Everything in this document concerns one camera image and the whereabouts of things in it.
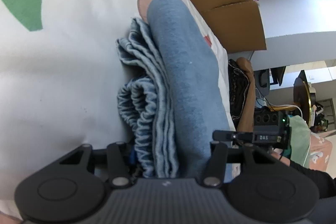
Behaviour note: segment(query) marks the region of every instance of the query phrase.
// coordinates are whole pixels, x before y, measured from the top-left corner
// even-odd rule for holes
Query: black sleeve
[[[306,175],[317,185],[320,191],[320,198],[336,196],[336,182],[328,173],[302,167],[293,161],[291,161],[290,167]]]

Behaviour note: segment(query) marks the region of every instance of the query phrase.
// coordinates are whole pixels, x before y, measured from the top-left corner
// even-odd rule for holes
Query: white cable
[[[259,92],[259,99],[261,99],[261,93],[260,93],[259,89],[256,87],[255,90],[256,90],[257,92]]]
[[[302,165],[303,167],[305,166],[306,160],[307,160],[308,155],[310,153],[310,145],[311,145],[311,138],[309,136],[309,147],[308,147],[308,152],[307,152],[306,158],[304,159],[304,162],[303,162],[303,165]]]
[[[252,58],[254,52],[255,52],[255,51],[253,51],[253,52],[251,53],[251,55],[250,55],[250,58],[249,58],[249,61],[250,61],[250,62],[251,62],[251,58]]]

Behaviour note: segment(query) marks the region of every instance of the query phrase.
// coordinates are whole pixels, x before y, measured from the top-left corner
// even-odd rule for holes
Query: black round pad
[[[36,222],[72,222],[95,211],[105,197],[103,182],[89,172],[38,172],[15,192],[20,213]]]
[[[291,223],[306,217],[319,196],[313,182],[299,176],[244,173],[228,185],[227,194],[238,211],[268,223]]]

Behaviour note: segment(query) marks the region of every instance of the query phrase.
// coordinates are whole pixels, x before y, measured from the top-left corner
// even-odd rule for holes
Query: screw
[[[221,183],[221,181],[215,177],[207,177],[203,180],[203,182],[206,186],[212,186],[212,187],[215,187]]]
[[[126,177],[117,177],[112,180],[112,183],[115,186],[125,186],[129,183],[129,180]]]

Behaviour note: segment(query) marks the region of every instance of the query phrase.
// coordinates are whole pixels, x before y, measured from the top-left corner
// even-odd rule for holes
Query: blue cloth
[[[217,59],[181,0],[152,0],[147,19],[150,28],[133,19],[129,37],[117,40],[120,60],[148,75],[121,89],[119,112],[135,132],[146,176],[154,165],[159,178],[175,177],[178,167],[180,177],[200,177],[211,155],[213,131],[230,130]],[[231,179],[227,165],[225,181]]]
[[[179,169],[168,80],[149,26],[135,18],[128,38],[116,41],[120,60],[143,68],[118,93],[118,111],[135,135],[134,149],[144,177],[175,178]]]
[[[152,0],[147,19],[172,95],[180,176],[199,177],[211,155],[213,131],[230,130],[217,59],[182,0]],[[227,165],[225,181],[231,179]]]

